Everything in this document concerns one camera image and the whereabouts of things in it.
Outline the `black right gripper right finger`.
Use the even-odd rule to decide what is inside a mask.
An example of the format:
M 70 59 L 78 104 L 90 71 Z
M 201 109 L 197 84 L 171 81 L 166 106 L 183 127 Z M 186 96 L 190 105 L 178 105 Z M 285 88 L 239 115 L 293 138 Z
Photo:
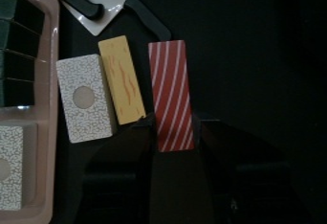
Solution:
M 280 149 L 206 114 L 194 117 L 221 224 L 313 224 Z

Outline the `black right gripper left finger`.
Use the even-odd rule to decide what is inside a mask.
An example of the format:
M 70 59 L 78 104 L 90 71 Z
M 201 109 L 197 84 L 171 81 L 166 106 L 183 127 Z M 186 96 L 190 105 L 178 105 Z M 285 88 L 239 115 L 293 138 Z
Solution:
M 155 115 L 123 127 L 83 177 L 83 224 L 149 224 Z

